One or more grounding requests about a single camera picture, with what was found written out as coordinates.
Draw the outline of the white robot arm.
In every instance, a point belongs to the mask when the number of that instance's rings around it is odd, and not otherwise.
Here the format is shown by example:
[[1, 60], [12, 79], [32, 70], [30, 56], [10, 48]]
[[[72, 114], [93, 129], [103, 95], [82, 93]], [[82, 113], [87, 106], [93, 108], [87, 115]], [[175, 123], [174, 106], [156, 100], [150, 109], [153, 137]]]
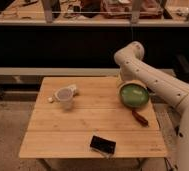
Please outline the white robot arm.
[[176, 147], [176, 170], [189, 171], [189, 84], [142, 61], [144, 47], [134, 41], [114, 54], [121, 79], [142, 81], [181, 115]]

